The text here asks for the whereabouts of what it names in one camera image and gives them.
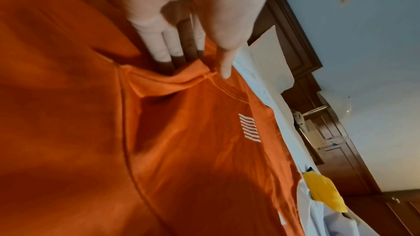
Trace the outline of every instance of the yellow cloth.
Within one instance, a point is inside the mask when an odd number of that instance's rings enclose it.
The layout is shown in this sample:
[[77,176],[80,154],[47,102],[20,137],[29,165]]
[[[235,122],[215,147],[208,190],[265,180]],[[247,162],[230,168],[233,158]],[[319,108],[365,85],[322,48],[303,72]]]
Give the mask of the yellow cloth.
[[343,198],[329,178],[314,171],[304,173],[303,178],[311,192],[312,199],[325,203],[337,212],[348,212]]

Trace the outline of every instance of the wall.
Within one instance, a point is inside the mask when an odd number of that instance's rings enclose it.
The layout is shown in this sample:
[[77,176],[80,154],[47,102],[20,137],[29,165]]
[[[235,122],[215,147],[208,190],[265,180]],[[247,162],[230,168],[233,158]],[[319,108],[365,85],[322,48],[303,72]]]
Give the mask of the wall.
[[420,0],[287,1],[319,85],[351,99],[343,125],[381,189],[420,189]]

